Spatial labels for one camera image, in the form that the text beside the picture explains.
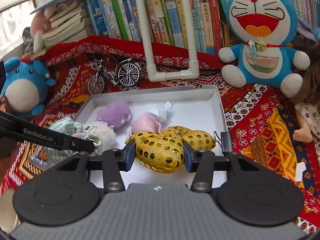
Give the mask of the person left hand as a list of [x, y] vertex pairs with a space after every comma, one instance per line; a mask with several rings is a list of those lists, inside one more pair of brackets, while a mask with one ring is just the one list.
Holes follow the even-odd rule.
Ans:
[[8, 189], [17, 189], [22, 181], [17, 170], [17, 162], [20, 160], [20, 145], [18, 142], [6, 157], [1, 157], [1, 195]]

